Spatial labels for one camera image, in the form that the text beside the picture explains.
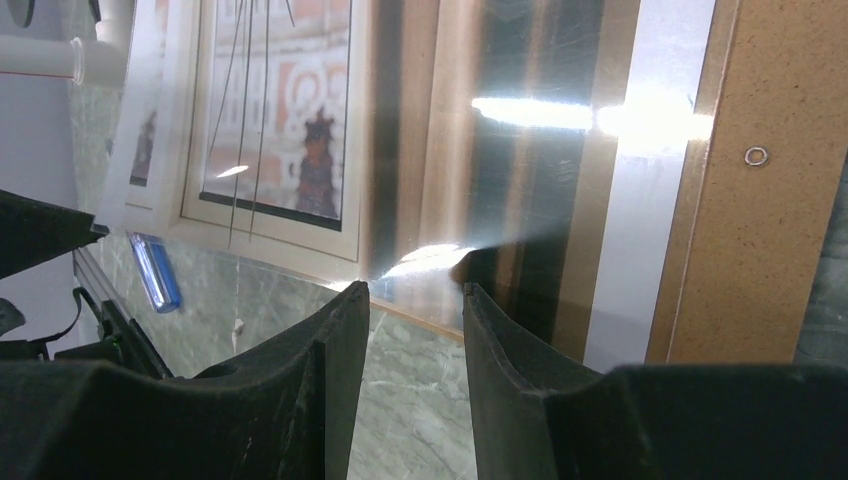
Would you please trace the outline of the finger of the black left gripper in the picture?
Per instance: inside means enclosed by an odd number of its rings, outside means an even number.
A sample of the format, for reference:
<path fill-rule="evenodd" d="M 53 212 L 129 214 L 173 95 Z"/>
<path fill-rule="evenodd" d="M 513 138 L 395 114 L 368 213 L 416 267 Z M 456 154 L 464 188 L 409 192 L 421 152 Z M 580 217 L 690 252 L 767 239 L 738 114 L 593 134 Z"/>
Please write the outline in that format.
<path fill-rule="evenodd" d="M 109 228 L 92 214 L 3 190 L 1 192 L 1 277 L 98 242 Z"/>

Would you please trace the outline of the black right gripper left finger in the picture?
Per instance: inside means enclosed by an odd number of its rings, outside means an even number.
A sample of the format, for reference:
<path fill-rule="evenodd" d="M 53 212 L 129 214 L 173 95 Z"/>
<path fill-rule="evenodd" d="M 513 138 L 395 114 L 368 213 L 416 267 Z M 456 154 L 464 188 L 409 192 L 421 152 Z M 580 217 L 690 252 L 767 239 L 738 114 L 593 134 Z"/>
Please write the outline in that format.
<path fill-rule="evenodd" d="M 192 378 L 106 361 L 1 365 L 5 479 L 343 479 L 369 336 L 365 282 Z"/>

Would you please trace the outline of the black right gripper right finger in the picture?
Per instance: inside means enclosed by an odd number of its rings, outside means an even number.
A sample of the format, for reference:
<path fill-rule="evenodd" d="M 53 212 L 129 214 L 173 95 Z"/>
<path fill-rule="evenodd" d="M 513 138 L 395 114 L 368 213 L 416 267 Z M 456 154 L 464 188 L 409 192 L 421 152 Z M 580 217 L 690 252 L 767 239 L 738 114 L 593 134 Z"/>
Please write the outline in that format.
<path fill-rule="evenodd" d="M 630 365 L 601 374 L 464 292 L 482 479 L 843 479 L 847 373 Z"/>

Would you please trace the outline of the blue handled screwdriver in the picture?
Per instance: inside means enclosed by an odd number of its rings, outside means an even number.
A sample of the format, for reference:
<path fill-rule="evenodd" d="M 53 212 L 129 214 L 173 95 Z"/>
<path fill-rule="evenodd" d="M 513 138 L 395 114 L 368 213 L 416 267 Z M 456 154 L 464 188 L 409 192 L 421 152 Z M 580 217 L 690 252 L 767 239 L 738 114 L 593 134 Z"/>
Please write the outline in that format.
<path fill-rule="evenodd" d="M 162 240 L 137 232 L 128 232 L 127 238 L 153 310 L 158 314 L 178 310 L 182 295 Z"/>

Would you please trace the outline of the clear glass pane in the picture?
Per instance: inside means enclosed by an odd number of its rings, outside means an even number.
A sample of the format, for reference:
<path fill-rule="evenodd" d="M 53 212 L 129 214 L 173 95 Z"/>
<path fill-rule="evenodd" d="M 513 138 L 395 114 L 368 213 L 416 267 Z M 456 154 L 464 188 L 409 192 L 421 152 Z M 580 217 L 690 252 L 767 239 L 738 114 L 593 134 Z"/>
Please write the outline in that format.
<path fill-rule="evenodd" d="M 458 334 L 481 284 L 589 367 L 668 362 L 735 1 L 104 1 L 98 217 Z"/>

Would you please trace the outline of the printed plant photo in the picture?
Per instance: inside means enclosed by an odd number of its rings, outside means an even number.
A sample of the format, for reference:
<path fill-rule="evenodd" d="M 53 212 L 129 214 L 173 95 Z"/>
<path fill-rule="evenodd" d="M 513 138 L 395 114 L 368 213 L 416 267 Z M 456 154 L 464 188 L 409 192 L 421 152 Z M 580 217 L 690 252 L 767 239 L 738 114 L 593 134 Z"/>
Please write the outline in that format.
<path fill-rule="evenodd" d="M 133 1 L 97 221 L 288 268 L 360 251 L 368 1 Z"/>

